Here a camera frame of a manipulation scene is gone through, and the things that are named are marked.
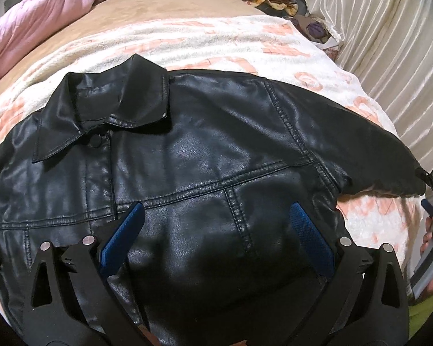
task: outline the jacket collar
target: jacket collar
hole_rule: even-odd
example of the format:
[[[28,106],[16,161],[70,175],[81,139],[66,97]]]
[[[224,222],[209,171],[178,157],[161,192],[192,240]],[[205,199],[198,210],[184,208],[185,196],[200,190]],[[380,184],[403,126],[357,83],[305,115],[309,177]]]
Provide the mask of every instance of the jacket collar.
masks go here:
[[[131,129],[165,118],[168,103],[167,71],[136,54],[102,73],[68,73],[40,112],[32,162],[102,124]]]

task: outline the blue gripper pad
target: blue gripper pad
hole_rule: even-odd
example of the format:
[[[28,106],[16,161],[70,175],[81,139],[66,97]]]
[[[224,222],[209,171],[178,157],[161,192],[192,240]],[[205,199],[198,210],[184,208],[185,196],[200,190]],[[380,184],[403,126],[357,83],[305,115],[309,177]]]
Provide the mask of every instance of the blue gripper pad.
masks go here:
[[[100,274],[107,278],[116,274],[144,225],[143,204],[137,203],[119,225],[100,254]]]
[[[420,204],[423,207],[423,209],[426,210],[428,216],[433,218],[433,206],[431,205],[431,203],[426,199],[422,199]]]
[[[333,252],[299,203],[290,206],[290,223],[311,266],[319,276],[330,281],[335,270]]]

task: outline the green clothing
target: green clothing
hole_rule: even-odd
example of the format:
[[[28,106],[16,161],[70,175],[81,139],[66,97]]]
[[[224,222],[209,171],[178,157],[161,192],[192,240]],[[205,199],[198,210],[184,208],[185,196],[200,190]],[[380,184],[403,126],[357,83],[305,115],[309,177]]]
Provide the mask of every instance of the green clothing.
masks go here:
[[[409,338],[425,324],[433,312],[433,295],[423,302],[409,307]]]

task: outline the black leather jacket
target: black leather jacket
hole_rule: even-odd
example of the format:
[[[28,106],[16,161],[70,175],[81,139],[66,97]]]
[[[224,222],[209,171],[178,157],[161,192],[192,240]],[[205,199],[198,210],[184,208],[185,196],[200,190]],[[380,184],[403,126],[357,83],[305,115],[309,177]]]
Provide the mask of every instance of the black leather jacket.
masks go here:
[[[100,74],[69,73],[0,145],[1,301],[21,332],[42,241],[77,243],[138,200],[146,224],[110,279],[134,321],[164,345],[202,345],[230,328],[245,339],[258,323],[276,327],[278,340],[259,340],[275,344],[321,290],[290,205],[335,251],[348,235],[338,195],[423,194],[417,166],[391,133],[290,84],[168,73],[138,55]],[[270,297],[288,285],[288,302]],[[264,296],[239,322],[225,316]]]

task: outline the pink comforter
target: pink comforter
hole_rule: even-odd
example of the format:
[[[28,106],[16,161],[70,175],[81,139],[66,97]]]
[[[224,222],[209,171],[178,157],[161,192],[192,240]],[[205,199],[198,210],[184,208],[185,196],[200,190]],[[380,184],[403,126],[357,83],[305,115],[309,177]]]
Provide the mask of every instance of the pink comforter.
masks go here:
[[[0,17],[0,78],[42,41],[87,14],[94,0],[22,0]]]

